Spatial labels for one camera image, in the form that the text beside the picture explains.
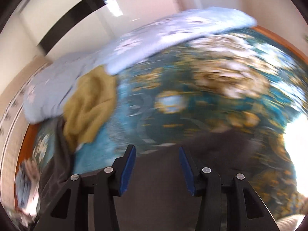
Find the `beige quilted headboard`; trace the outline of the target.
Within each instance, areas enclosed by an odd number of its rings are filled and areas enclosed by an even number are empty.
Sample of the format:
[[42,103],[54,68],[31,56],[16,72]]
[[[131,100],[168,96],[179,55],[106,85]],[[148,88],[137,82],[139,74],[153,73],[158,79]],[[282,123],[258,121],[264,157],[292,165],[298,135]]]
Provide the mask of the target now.
[[23,113],[23,95],[33,77],[50,62],[35,57],[1,94],[1,204],[15,208],[15,174],[18,157],[29,123]]

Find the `light blue floral duvet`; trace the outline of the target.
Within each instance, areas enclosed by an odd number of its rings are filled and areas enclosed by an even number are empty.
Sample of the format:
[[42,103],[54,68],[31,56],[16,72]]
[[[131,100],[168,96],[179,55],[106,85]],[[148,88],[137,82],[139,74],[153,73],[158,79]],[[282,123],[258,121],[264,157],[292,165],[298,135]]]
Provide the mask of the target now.
[[210,34],[254,27],[257,20],[230,8],[192,9],[135,29],[92,53],[66,54],[36,74],[23,95],[30,124],[57,117],[77,88],[77,80],[103,65],[109,75],[133,66],[170,46]]

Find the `folded pink fluffy garment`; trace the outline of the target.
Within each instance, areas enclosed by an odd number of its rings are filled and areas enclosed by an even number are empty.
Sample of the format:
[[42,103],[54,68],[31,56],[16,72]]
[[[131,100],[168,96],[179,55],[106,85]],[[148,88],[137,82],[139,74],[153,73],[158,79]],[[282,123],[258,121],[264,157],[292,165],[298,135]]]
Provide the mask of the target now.
[[27,216],[37,215],[39,181],[40,172],[36,162],[32,159],[23,160],[15,178],[15,192],[18,208]]

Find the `mustard knit sweater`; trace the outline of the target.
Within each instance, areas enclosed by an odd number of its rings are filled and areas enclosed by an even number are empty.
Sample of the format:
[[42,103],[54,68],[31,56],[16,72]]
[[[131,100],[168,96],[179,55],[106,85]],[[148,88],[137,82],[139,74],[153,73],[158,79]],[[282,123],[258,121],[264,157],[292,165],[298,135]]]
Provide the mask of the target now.
[[74,153],[83,143],[93,142],[116,106],[116,78],[98,66],[78,79],[77,89],[64,105],[63,134]]

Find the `wooden bed frame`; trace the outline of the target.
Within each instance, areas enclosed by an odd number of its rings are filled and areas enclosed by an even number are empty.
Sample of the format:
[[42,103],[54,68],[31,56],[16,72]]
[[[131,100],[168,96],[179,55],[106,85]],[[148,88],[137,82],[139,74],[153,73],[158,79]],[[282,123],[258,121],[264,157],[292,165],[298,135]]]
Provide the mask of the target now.
[[29,125],[22,139],[21,147],[18,154],[15,175],[19,171],[19,165],[24,161],[32,158],[35,138],[38,134],[41,124]]

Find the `dark grey sweatpants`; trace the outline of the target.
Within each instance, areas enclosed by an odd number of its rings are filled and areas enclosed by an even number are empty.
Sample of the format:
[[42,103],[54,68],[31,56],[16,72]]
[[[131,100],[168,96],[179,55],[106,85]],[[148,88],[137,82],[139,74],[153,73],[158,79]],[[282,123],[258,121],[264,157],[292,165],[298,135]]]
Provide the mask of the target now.
[[[64,121],[55,125],[54,155],[45,167],[39,185],[41,217],[68,182],[73,157],[63,135]],[[193,227],[198,200],[187,191],[178,159],[179,144],[136,155],[127,190],[114,197],[119,230],[187,230]],[[93,217],[93,195],[88,196],[88,217]]]

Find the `teal floral bed blanket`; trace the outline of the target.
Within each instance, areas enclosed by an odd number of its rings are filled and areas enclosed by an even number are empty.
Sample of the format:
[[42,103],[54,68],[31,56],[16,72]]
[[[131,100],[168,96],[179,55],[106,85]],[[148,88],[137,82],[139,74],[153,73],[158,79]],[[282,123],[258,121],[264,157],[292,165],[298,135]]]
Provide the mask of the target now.
[[253,153],[249,181],[275,219],[307,214],[307,64],[252,29],[187,41],[116,76],[117,105],[93,142],[75,153],[73,172],[110,165],[127,145],[140,155],[202,131],[235,129]]

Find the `white black sliding wardrobe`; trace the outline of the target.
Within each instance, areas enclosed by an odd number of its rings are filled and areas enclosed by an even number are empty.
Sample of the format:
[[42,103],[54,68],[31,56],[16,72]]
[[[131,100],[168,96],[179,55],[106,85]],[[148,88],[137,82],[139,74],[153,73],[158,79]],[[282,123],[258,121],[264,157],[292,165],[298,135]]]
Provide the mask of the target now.
[[20,16],[35,45],[57,59],[179,11],[177,0],[29,0]]

